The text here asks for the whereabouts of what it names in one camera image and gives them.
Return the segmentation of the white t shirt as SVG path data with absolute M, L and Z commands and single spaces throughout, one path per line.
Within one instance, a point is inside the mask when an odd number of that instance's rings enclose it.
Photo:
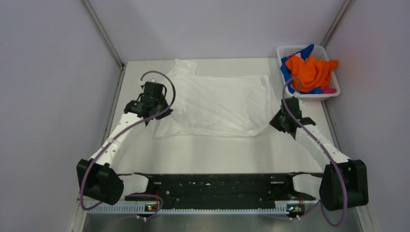
M 173 112 L 155 124 L 154 137 L 252 137 L 266 132 L 273 117 L 268 75 L 200 76 L 198 66 L 174 60 L 167 74 L 176 88 Z

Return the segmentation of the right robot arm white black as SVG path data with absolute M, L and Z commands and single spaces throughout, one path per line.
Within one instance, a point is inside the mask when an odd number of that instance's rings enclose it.
M 328 211 L 367 205 L 365 163 L 340 152 L 322 135 L 311 118 L 302 116 L 299 103 L 295 97 L 283 99 L 280 110 L 269 124 L 280 132 L 290 134 L 301 144 L 318 163 L 323 174 L 322 177 L 297 174 L 283 186 L 285 196 L 297 199 L 306 193 L 319 199 Z

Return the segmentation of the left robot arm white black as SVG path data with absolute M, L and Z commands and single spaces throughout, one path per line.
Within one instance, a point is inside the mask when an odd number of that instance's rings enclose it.
M 133 139 L 146 129 L 149 121 L 160 120 L 171 114 L 166 100 L 167 88 L 156 82 L 146 82 L 136 100 L 126 104 L 120 120 L 108 139 L 89 159 L 81 159 L 77 166 L 80 187 L 79 200 L 84 210 L 84 198 L 92 198 L 98 204 L 116 204 L 124 191 L 124 182 L 117 168 Z

